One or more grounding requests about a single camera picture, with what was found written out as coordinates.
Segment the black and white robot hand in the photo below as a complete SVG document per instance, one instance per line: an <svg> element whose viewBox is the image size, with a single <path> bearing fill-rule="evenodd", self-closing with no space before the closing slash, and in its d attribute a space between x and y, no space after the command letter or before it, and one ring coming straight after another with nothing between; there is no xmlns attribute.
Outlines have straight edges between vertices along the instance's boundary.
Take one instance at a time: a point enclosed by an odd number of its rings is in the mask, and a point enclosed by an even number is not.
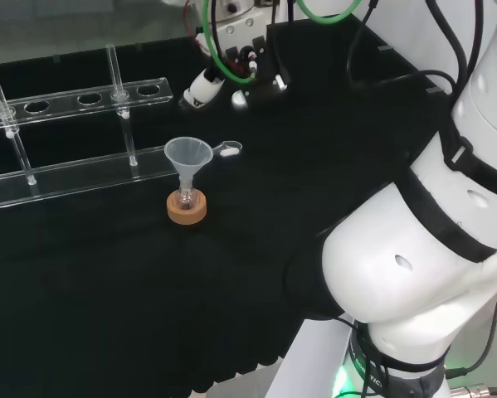
<svg viewBox="0 0 497 398"><path fill-rule="evenodd" d="M197 35L197 44L207 58L207 65L185 89L179 104L182 108L203 111L217 103L224 94L223 88L231 80L217 66L202 33ZM246 85L238 85L227 96L232 108L237 111L260 108L285 97L290 83L288 72L278 61L271 44L258 37L251 46L241 50L232 47L222 59L223 65L237 78L249 79Z"/></svg>

